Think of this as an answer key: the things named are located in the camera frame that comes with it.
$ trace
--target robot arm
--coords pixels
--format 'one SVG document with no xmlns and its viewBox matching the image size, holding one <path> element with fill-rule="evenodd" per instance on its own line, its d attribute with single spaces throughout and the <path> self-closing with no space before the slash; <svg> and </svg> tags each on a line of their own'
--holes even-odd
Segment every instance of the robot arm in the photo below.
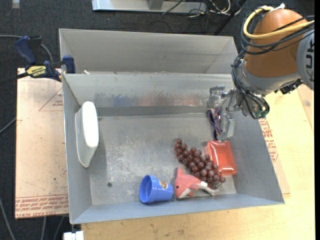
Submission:
<svg viewBox="0 0 320 240">
<path fill-rule="evenodd" d="M 250 33 L 252 21 L 260 16 Z M 207 106 L 217 140 L 233 135 L 235 111 L 264 118 L 270 110 L 264 99 L 267 94 L 286 94 L 301 84 L 314 89 L 315 21 L 308 19 L 283 6 L 262 6 L 246 18 L 241 31 L 243 50 L 232 65 L 235 88 L 210 90 Z"/>
</svg>

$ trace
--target pink plastic toy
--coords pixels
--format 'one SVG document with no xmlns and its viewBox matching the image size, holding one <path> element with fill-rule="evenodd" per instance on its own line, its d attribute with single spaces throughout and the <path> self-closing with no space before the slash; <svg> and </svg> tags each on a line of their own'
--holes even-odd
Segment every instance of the pink plastic toy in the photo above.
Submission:
<svg viewBox="0 0 320 240">
<path fill-rule="evenodd" d="M 184 174 L 183 170 L 179 167 L 175 179 L 175 198 L 182 199 L 186 196 L 193 197 L 193 191 L 199 189 L 205 190 L 212 196 L 214 196 L 219 191 L 219 189 L 211 189 L 210 187 L 208 187 L 208 184 L 206 182 L 201 181 L 193 175 Z"/>
</svg>

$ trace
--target blue plastic cup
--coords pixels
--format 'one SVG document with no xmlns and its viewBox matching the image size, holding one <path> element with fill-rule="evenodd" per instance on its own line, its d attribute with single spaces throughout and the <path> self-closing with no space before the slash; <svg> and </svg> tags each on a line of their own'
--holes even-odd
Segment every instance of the blue plastic cup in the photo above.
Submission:
<svg viewBox="0 0 320 240">
<path fill-rule="evenodd" d="M 144 176 L 140 185 L 140 201 L 144 204 L 168 201 L 174 194 L 171 184 L 158 180 L 152 175 Z"/>
</svg>

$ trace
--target gray bin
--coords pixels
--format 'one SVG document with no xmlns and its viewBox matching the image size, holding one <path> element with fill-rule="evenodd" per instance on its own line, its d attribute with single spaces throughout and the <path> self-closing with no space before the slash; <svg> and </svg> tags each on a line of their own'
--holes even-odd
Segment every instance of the gray bin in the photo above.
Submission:
<svg viewBox="0 0 320 240">
<path fill-rule="evenodd" d="M 237 174 L 218 195 L 139 201 L 145 175 L 174 184 L 177 168 L 186 170 L 174 155 L 176 138 L 199 149 L 212 139 L 207 99 L 211 87 L 233 87 L 232 37 L 60 29 L 59 38 L 61 58 L 71 55 L 76 65 L 62 81 L 72 224 L 284 203 L 260 124 L 241 112 L 230 138 Z M 77 157 L 75 126 L 86 101 L 99 127 L 88 168 Z"/>
</svg>

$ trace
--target bin floor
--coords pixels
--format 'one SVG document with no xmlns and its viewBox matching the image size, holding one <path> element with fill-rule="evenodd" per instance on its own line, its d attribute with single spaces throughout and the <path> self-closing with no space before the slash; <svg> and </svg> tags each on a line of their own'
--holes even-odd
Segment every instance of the bin floor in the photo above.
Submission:
<svg viewBox="0 0 320 240">
<path fill-rule="evenodd" d="M 212 126 L 203 113 L 112 116 L 99 117 L 99 134 L 89 166 L 93 205 L 138 202 L 145 175 L 174 186 L 178 167 L 189 173 L 175 155 L 176 139 L 203 149 L 212 140 Z M 232 176 L 219 189 L 219 195 L 235 194 Z M 198 190 L 195 196 L 208 194 Z"/>
</svg>

